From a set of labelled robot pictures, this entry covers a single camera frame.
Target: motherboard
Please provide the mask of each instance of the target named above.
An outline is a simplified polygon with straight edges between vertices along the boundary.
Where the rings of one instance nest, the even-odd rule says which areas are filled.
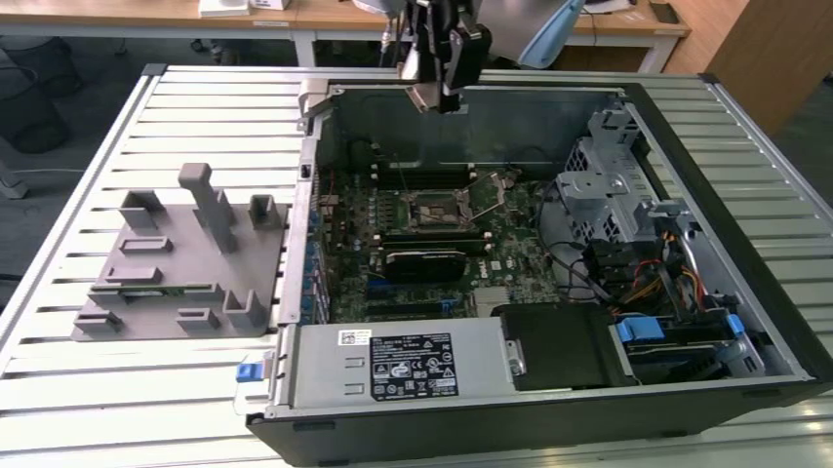
[[[488,316],[556,302],[535,229],[544,183],[519,170],[324,176],[329,323]]]

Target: red wire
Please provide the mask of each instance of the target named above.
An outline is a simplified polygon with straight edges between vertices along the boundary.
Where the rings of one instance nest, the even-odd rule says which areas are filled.
[[[660,261],[656,260],[656,259],[654,259],[654,260],[644,260],[644,261],[639,262],[639,264],[636,265],[636,269],[633,270],[633,285],[632,285],[633,288],[639,284],[639,270],[642,270],[643,266],[650,265],[652,263],[660,263]]]

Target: barcode sticker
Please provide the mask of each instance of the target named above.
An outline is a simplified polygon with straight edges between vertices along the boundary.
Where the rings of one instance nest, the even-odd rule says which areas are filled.
[[[372,330],[338,330],[337,346],[367,346],[372,335]]]
[[[285,21],[252,21],[250,23],[262,27],[288,27],[288,22]]]

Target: side panel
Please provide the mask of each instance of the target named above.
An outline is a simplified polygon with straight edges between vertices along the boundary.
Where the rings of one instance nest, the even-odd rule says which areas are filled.
[[[775,405],[807,387],[800,384],[768,391],[712,390],[332,419],[264,421],[250,417],[246,427],[288,464],[345,464],[686,436]]]

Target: black cable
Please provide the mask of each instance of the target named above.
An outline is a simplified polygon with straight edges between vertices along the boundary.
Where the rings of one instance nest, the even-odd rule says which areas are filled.
[[[0,281],[15,281],[19,282],[23,280],[22,275],[10,275],[7,273],[0,273]]]
[[[599,43],[599,35],[596,33],[596,16],[592,13],[589,13],[589,11],[585,8],[581,8],[581,10],[584,11],[587,15],[589,15],[589,24],[592,25],[592,29],[593,29],[593,45],[589,48],[589,52],[587,53],[587,64],[584,65],[584,69],[589,70],[589,64],[592,62],[592,57],[593,57],[593,51],[596,50],[596,44]]]

